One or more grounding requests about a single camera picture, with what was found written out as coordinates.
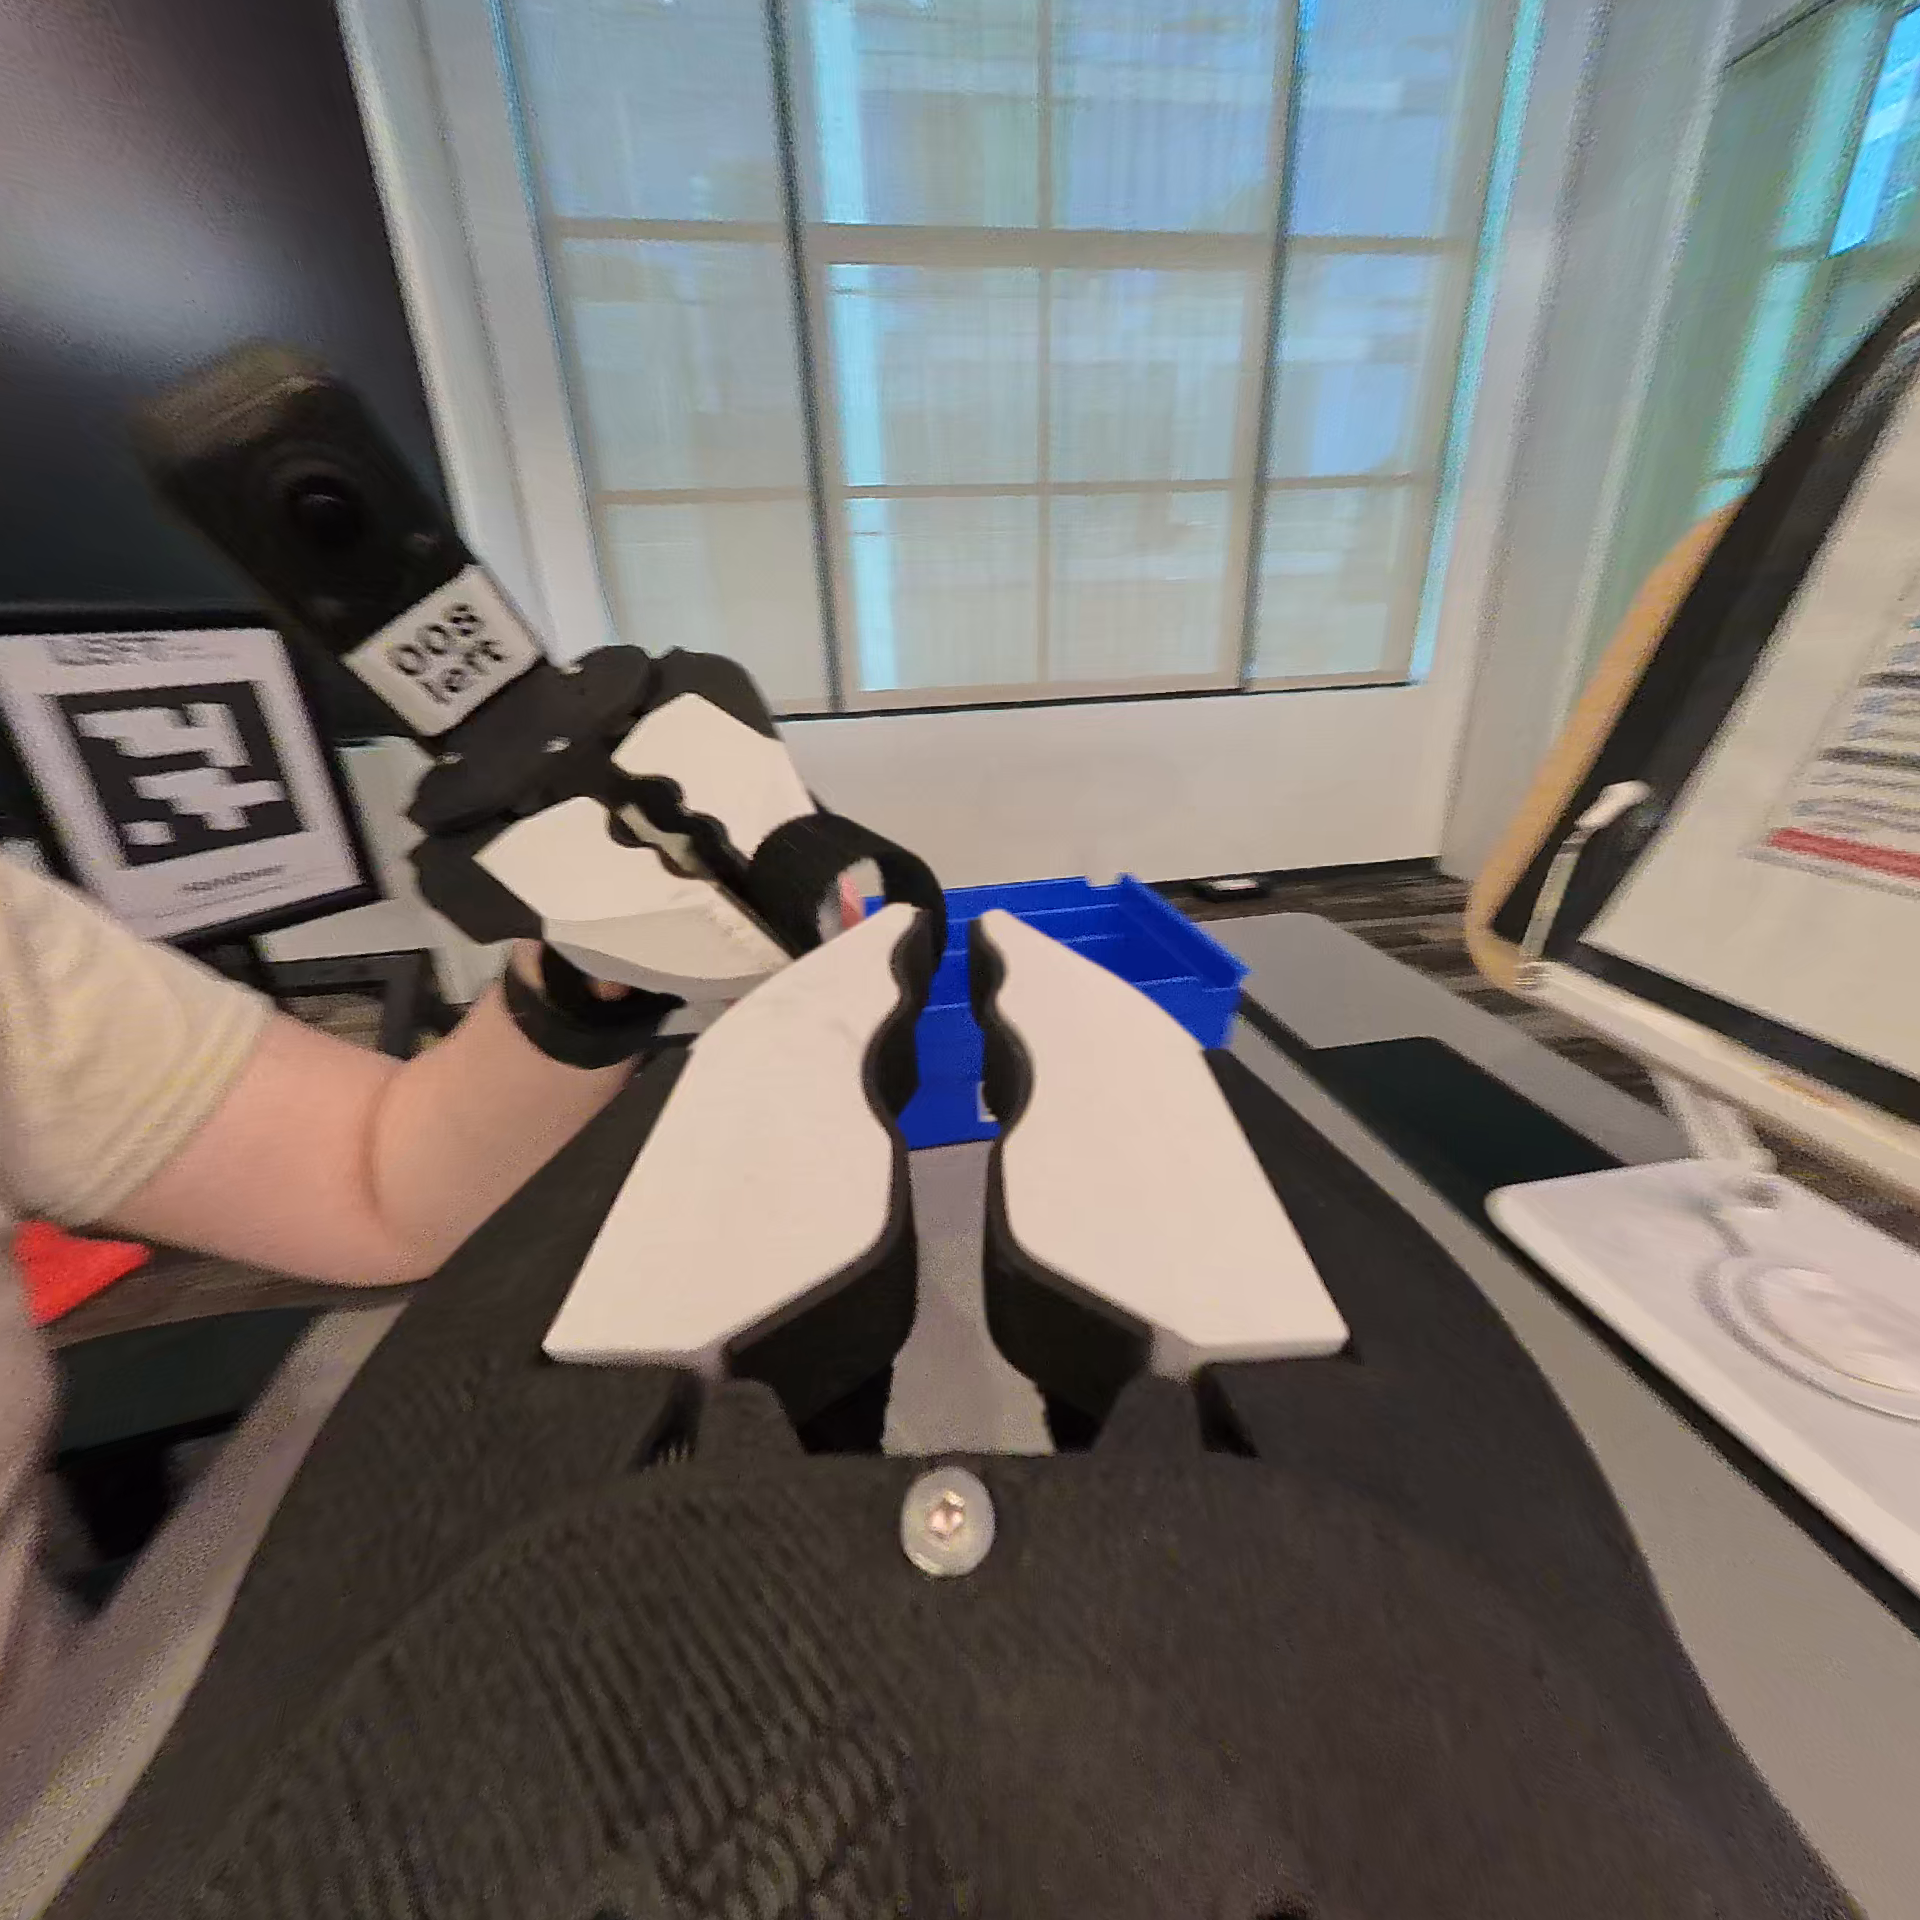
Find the grey mat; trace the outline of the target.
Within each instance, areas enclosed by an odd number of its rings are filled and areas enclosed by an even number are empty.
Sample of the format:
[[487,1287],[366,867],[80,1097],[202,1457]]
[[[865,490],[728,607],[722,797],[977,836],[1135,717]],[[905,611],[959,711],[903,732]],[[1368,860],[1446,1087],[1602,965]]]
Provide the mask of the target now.
[[1281,1050],[1438,1041],[1480,1057],[1519,1031],[1450,987],[1311,915],[1200,924],[1240,963],[1238,1025]]

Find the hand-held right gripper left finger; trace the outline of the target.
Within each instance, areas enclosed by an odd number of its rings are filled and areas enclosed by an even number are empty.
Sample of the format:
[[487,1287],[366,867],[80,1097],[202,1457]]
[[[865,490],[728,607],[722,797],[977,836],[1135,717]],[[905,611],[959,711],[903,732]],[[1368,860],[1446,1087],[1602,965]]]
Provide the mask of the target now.
[[878,1246],[895,1126],[870,1057],[910,1007],[920,911],[882,911],[732,1006],[687,1050],[543,1355],[719,1369]]

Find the blue plastic bin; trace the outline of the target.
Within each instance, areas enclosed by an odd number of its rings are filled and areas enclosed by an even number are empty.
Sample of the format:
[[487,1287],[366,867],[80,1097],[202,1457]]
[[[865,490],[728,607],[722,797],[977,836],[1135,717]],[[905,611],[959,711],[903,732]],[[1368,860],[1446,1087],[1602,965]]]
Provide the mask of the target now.
[[910,1150],[986,1142],[998,1131],[981,1091],[984,1047],[969,987],[969,929],[984,911],[1000,910],[1112,972],[1202,1050],[1230,1043],[1248,966],[1137,878],[957,886],[943,902],[946,948],[916,1026],[918,1087],[900,1116]]

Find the orange-red object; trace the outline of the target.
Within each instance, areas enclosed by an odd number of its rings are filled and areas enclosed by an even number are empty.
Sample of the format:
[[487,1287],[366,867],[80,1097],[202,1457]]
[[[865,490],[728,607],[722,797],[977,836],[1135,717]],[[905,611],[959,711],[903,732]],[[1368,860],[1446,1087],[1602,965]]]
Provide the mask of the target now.
[[153,1249],[22,1220],[12,1235],[12,1258],[31,1326],[47,1327],[149,1267]]

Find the black fabric band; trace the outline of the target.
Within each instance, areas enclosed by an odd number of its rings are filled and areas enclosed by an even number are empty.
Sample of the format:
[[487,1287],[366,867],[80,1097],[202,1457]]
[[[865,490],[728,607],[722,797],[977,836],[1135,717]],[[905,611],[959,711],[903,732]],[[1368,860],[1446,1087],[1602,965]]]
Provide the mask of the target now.
[[941,956],[946,898],[925,860],[823,807],[766,834],[738,879],[738,898],[786,954],[808,954],[825,942],[825,910],[838,906],[841,878],[864,863],[876,867],[887,906],[924,915],[930,948]]

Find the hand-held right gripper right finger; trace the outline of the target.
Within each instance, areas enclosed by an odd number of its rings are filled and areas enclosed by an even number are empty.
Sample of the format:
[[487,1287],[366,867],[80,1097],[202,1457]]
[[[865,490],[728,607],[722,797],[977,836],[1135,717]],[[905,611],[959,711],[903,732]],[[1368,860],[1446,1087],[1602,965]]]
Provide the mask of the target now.
[[992,1341],[1029,1380],[1191,1380],[1318,1359],[1351,1331],[1209,1051],[1137,987],[1005,910],[969,931],[996,1117]]

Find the narrow side window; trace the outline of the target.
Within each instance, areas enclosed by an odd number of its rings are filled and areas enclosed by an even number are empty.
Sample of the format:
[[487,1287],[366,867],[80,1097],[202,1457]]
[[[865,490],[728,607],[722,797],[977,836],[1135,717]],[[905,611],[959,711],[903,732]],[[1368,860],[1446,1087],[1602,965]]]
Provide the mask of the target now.
[[1797,411],[1916,274],[1916,4],[1804,4],[1733,61],[1710,180],[1733,322],[1703,511],[1750,486]]

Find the framed black-and-white marker sign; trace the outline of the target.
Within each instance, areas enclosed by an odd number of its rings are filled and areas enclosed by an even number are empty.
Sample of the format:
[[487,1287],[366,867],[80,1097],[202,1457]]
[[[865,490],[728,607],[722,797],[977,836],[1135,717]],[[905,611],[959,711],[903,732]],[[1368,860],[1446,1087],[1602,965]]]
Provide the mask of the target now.
[[234,621],[2,637],[4,847],[136,938],[206,946],[378,898],[289,645]]

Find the person's left hand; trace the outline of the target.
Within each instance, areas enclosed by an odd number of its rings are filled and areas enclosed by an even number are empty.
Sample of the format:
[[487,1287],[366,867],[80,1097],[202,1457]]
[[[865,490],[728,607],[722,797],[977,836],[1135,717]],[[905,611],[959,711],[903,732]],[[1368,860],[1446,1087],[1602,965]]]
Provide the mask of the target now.
[[576,1071],[631,1065],[686,1012],[681,996],[599,981],[548,945],[534,948],[527,970],[506,965],[500,996],[521,1038]]

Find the person's left forearm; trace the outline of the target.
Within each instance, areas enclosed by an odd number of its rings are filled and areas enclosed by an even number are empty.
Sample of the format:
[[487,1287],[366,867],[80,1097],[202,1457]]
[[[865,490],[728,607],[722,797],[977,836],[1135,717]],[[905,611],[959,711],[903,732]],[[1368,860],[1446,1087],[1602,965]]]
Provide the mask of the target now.
[[623,1087],[657,1014],[524,945],[414,1060],[350,1045],[14,860],[4,1219],[294,1279],[433,1273]]

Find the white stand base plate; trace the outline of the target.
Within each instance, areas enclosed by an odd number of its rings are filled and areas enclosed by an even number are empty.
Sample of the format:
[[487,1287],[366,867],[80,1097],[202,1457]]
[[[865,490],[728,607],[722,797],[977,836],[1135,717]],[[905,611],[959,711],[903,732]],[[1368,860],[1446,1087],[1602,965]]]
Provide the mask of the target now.
[[1516,1183],[1485,1206],[1567,1297],[1917,1593],[1913,1249],[1729,1161]]

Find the grey desk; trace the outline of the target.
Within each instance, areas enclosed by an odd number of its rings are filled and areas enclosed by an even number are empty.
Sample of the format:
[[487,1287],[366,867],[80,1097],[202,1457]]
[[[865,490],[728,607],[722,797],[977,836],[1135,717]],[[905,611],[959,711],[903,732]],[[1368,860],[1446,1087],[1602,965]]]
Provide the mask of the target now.
[[1916,1916],[1916,1597],[1263,1035],[1352,1347],[1054,1459],[537,1357],[676,1067],[374,1347],[57,1916]]

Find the dark wooden side table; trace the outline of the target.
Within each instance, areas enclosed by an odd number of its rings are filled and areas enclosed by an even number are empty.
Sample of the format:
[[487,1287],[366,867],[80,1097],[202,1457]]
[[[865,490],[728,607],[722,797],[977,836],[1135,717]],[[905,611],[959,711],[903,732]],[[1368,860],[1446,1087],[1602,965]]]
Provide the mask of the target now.
[[279,1270],[189,1255],[172,1246],[135,1273],[61,1315],[40,1332],[52,1347],[167,1327],[208,1317],[273,1309],[361,1309],[404,1302],[414,1283],[326,1285],[281,1276]]

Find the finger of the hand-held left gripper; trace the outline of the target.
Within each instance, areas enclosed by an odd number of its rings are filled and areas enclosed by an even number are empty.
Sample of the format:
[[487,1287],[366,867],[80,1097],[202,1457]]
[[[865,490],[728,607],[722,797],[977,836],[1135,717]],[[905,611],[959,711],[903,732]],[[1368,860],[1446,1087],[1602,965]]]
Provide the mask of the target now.
[[694,873],[727,890],[759,890],[756,860],[782,827],[817,804],[778,733],[766,733],[702,693],[648,711],[609,757],[618,804],[689,842]]
[[[616,839],[616,813],[648,836]],[[745,799],[640,790],[609,809],[565,799],[487,839],[477,870],[537,921],[543,946],[589,981],[673,1001],[735,1001],[782,972],[786,948],[712,873],[742,870],[766,836],[796,822],[789,796]]]

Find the black desk mat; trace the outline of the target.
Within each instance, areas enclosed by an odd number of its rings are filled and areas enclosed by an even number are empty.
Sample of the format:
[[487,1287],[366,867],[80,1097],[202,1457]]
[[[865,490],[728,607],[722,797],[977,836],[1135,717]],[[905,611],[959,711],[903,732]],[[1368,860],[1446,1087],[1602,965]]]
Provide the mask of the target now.
[[1401,1164],[1460,1209],[1505,1186],[1616,1170],[1622,1161],[1433,1038],[1311,1047],[1256,1031]]

